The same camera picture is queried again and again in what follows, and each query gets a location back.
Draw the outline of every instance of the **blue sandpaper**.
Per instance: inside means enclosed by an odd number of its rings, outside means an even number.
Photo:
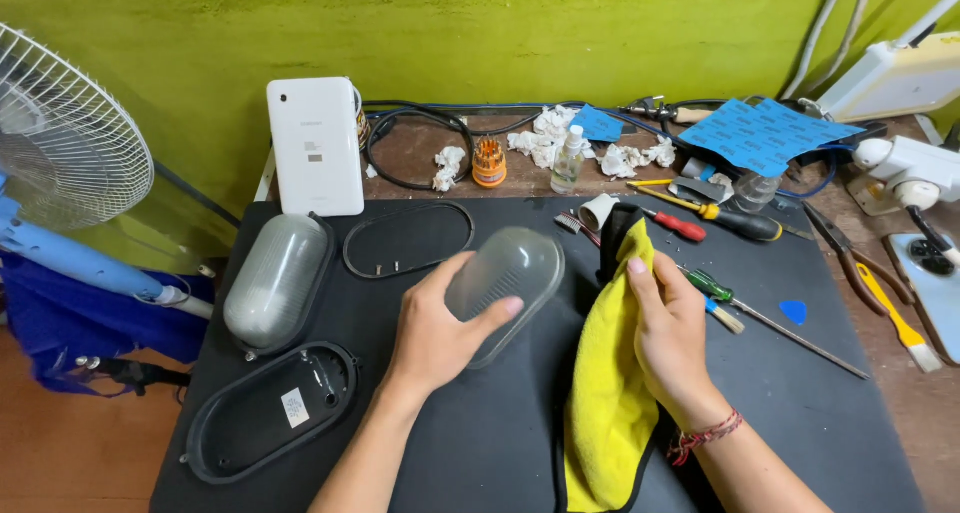
[[[720,153],[735,166],[773,177],[785,172],[794,156],[862,130],[814,119],[770,99],[756,106],[734,99],[679,137]]]
[[[801,300],[786,300],[781,303],[780,310],[793,323],[803,325],[807,321],[807,305]]]
[[[620,139],[620,132],[623,131],[623,123],[590,104],[583,105],[570,125],[582,126],[583,137],[598,142],[615,142]]]

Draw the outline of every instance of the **wooden desk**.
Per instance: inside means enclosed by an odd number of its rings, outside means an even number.
[[[472,128],[506,126],[518,117],[469,116]],[[902,134],[911,138],[926,138],[912,117],[894,118],[889,135]],[[506,147],[506,136],[499,136]],[[621,145],[639,148],[650,147],[656,142],[653,134],[641,130],[637,134],[625,134]],[[464,146],[462,136],[448,128],[420,118],[400,118],[393,131],[373,148],[378,164],[391,175],[417,183],[429,183],[437,172],[433,161],[436,153],[448,145]],[[447,198],[478,197],[524,197],[550,196],[550,172],[538,168],[533,160],[517,151],[507,153],[507,179],[498,187],[484,189],[471,177],[465,178],[444,196]],[[675,164],[677,171],[652,165],[637,169],[638,178],[659,179],[677,175],[684,159]],[[807,185],[786,183],[786,188],[798,186],[803,191],[817,184],[826,168],[817,164],[805,168],[800,177]],[[854,199],[843,187],[849,180],[849,169],[840,169],[834,182],[828,185],[810,202],[846,232],[858,249],[882,264],[891,264],[881,237],[890,233],[917,232],[906,212],[900,211],[883,217],[868,217],[863,214]],[[577,182],[576,196],[596,196],[601,193],[632,194],[623,179],[610,181],[603,175],[596,161],[587,160]],[[411,191],[393,185],[382,177],[364,179],[364,192],[368,200],[439,197],[431,191]],[[960,234],[960,203],[940,203],[930,211],[934,224],[953,234]],[[914,366],[906,349],[901,346],[893,323],[880,318],[857,297],[847,283],[840,263],[827,243],[819,237],[825,259],[840,286],[846,307],[860,341],[870,356],[873,378],[879,384],[894,424],[900,434],[903,448],[917,478],[927,506],[931,511],[960,510],[960,494],[955,491],[960,480],[960,433],[956,424],[960,421],[960,372],[947,367],[939,372],[924,375]],[[896,300],[897,307],[907,322],[918,331],[923,325],[913,308],[905,308]]]

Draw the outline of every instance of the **screwdriver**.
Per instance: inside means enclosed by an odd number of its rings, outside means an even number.
[[[707,236],[707,231],[700,224],[689,223],[670,216],[663,211],[653,211],[646,207],[641,207],[655,223],[660,224],[667,229],[676,230],[678,234],[687,237],[691,241],[701,242]]]
[[[810,351],[813,351],[817,355],[820,355],[821,357],[831,361],[832,363],[844,369],[845,371],[851,372],[857,377],[860,377],[863,379],[870,379],[870,374],[868,374],[867,372],[863,372],[859,370],[857,367],[851,365],[850,363],[844,361],[843,359],[840,359],[839,357],[826,351],[822,347],[816,346],[815,344],[811,343],[804,337],[801,337],[800,335],[790,331],[786,327],[783,327],[782,325],[774,322],[773,320],[762,315],[760,312],[753,310],[746,303],[734,297],[734,290],[721,285],[719,282],[716,281],[715,278],[713,278],[706,271],[702,269],[697,269],[695,271],[688,271],[683,266],[678,265],[677,267],[681,271],[683,271],[683,275],[686,276],[686,279],[690,281],[690,284],[693,284],[694,286],[697,287],[697,289],[711,296],[711,298],[713,298],[714,300],[729,302],[733,306],[736,306],[740,310],[746,312],[747,314],[753,316],[754,318],[757,318],[761,322],[766,323],[767,325],[770,325],[776,331],[783,333],[784,335],[792,339],[797,344],[800,344],[801,346],[809,349]]]
[[[726,209],[721,209],[713,203],[697,205],[696,203],[674,198],[662,192],[657,192],[656,190],[650,190],[649,188],[641,185],[634,185],[630,183],[627,183],[627,185],[642,193],[656,196],[661,200],[667,200],[671,203],[676,203],[686,207],[687,209],[692,209],[696,211],[697,214],[699,214],[704,220],[723,224],[740,235],[749,237],[750,239],[756,239],[758,241],[775,241],[784,234],[784,227],[770,217],[754,215],[751,213],[741,213],[739,211],[729,211]]]

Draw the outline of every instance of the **fingernail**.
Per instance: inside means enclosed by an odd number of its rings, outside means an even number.
[[[516,316],[519,311],[523,309],[523,299],[518,297],[507,298],[507,312],[511,316]]]
[[[643,260],[640,258],[630,258],[630,261],[627,262],[627,269],[631,273],[646,273],[647,264],[643,263]]]

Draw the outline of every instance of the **red screwdriver handle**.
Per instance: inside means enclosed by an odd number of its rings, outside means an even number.
[[[663,211],[658,211],[656,213],[656,216],[654,216],[654,222],[676,230],[680,235],[698,243],[707,236],[707,231],[704,230],[700,224],[684,222],[677,217],[667,215]]]

